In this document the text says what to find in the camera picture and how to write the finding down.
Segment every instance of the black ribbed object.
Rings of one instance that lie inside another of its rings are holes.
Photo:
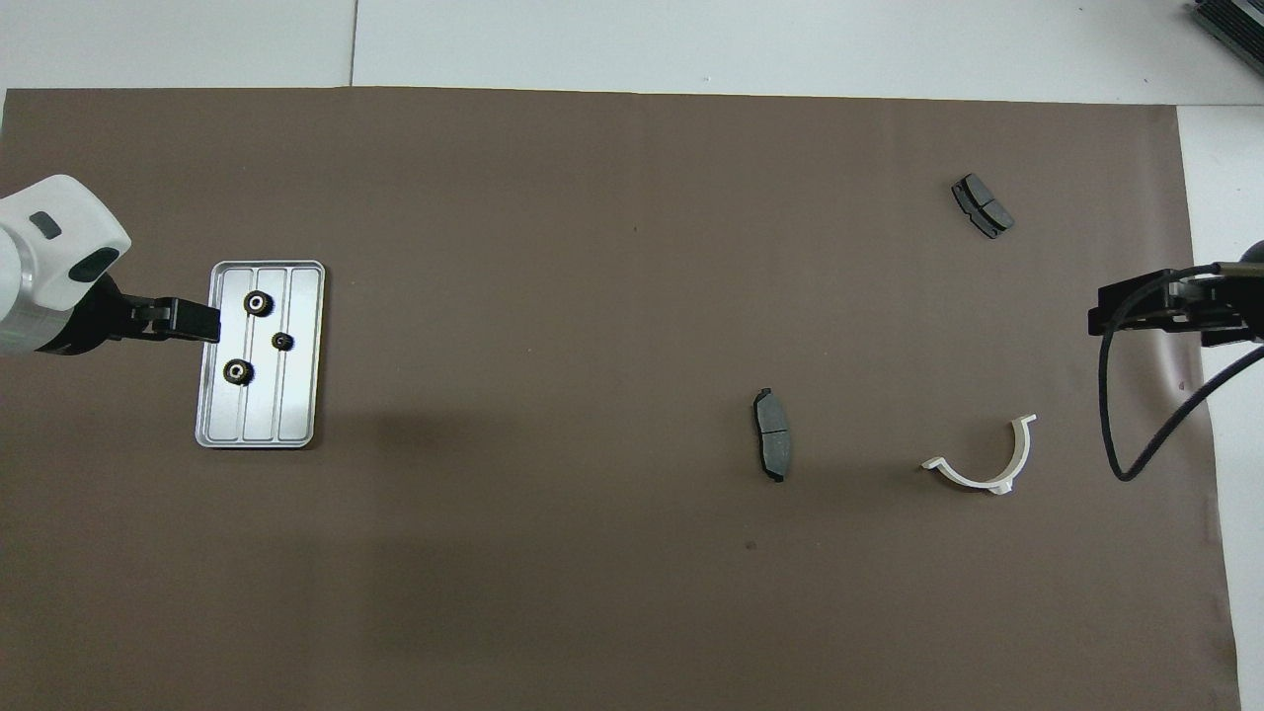
[[[1264,73],[1264,3],[1260,0],[1200,0],[1193,19]]]

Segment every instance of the brown surface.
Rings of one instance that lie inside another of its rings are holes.
[[[321,259],[320,433],[198,448],[192,344],[0,362],[6,708],[1237,706],[1206,415],[1115,482],[1085,334],[1191,261],[1170,108],[10,91],[0,194],[56,172],[133,292]],[[1117,364],[1131,457],[1201,373]],[[918,468],[1025,412],[1012,496]]]

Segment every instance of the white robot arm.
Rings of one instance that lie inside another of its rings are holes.
[[[0,356],[71,356],[106,339],[219,340],[219,311],[119,292],[105,271],[131,247],[88,189],[52,176],[0,199]]]

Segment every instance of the black cable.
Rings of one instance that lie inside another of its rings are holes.
[[[1184,421],[1184,419],[1189,415],[1189,412],[1193,411],[1194,407],[1202,404],[1202,401],[1206,400],[1207,396],[1210,396],[1212,392],[1215,392],[1216,388],[1229,382],[1230,378],[1245,371],[1253,363],[1264,359],[1264,347],[1256,348],[1255,350],[1251,350],[1250,353],[1239,358],[1231,366],[1217,373],[1216,377],[1203,383],[1203,386],[1200,387],[1197,391],[1194,391],[1194,393],[1191,395],[1189,399],[1181,405],[1181,407],[1177,407],[1177,411],[1173,412],[1172,416],[1168,417],[1165,423],[1163,423],[1163,426],[1159,428],[1159,431],[1154,433],[1154,436],[1150,438],[1150,442],[1145,445],[1145,449],[1141,450],[1141,454],[1136,458],[1136,461],[1133,462],[1133,466],[1129,467],[1126,472],[1120,469],[1119,455],[1115,453],[1115,438],[1111,436],[1110,431],[1110,406],[1106,392],[1106,367],[1110,363],[1110,344],[1111,340],[1114,340],[1115,338],[1115,331],[1117,331],[1119,326],[1122,325],[1124,320],[1127,318],[1129,311],[1131,311],[1138,304],[1141,302],[1143,299],[1149,296],[1152,292],[1158,291],[1159,288],[1163,288],[1167,285],[1181,281],[1183,278],[1189,278],[1200,275],[1218,275],[1218,273],[1220,273],[1220,264],[1203,264],[1201,267],[1177,269],[1169,275],[1158,277],[1154,281],[1143,285],[1136,291],[1130,294],[1127,299],[1125,299],[1119,305],[1119,309],[1115,310],[1115,314],[1111,315],[1110,321],[1106,324],[1106,329],[1102,333],[1101,352],[1097,358],[1097,411],[1098,415],[1101,416],[1101,423],[1102,423],[1102,443],[1106,445],[1106,459],[1110,462],[1111,472],[1115,473],[1115,477],[1119,481],[1127,482],[1136,478],[1136,474],[1141,473],[1141,469],[1145,468],[1145,466],[1150,462],[1154,454],[1159,450],[1159,447],[1163,445],[1163,443],[1168,439],[1168,436],[1173,433],[1173,430],[1176,430],[1177,426],[1182,421]]]

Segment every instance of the silver rectangular tray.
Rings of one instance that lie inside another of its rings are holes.
[[[273,299],[264,315],[248,314],[246,295]],[[220,262],[211,269],[210,305],[220,310],[220,342],[202,350],[195,436],[211,448],[298,448],[312,439],[320,367],[325,267],[316,261]],[[272,337],[293,338],[289,350]],[[240,358],[254,373],[245,385],[225,378]]]

